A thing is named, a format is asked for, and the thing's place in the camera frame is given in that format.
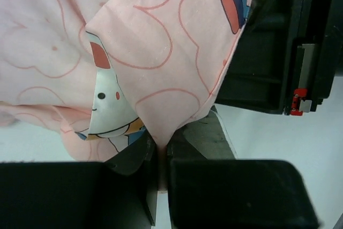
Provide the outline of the pink cartoon pillowcase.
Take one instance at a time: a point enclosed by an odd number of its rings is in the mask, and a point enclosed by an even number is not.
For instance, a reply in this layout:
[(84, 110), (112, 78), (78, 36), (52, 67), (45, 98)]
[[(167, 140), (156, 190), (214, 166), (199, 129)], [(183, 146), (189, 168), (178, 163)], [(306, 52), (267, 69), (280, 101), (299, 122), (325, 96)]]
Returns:
[(59, 132), (104, 161), (174, 132), (218, 95), (252, 0), (1, 0), (1, 125)]

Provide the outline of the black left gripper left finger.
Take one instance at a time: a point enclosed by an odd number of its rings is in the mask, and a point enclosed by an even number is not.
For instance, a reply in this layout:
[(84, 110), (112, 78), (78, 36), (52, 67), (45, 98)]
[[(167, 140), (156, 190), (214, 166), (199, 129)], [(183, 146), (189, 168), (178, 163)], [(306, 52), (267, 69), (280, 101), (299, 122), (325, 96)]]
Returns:
[(156, 145), (145, 132), (105, 162), (1, 164), (1, 228), (151, 228)]

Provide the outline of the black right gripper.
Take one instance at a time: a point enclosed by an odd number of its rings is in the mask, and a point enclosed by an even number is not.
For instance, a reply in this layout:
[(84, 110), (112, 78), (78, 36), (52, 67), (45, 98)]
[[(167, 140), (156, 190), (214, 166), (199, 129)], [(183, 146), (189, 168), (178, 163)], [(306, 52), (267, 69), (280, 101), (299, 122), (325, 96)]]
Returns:
[(342, 76), (342, 0), (252, 0), (216, 104), (315, 112)]

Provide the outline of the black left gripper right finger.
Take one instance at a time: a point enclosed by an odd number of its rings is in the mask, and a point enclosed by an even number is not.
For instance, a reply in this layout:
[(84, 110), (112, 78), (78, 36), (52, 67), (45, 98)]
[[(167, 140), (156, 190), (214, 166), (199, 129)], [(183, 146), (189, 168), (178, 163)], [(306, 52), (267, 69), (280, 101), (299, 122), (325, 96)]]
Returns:
[(167, 146), (173, 228), (318, 228), (300, 172), (284, 160), (205, 158), (182, 130)]

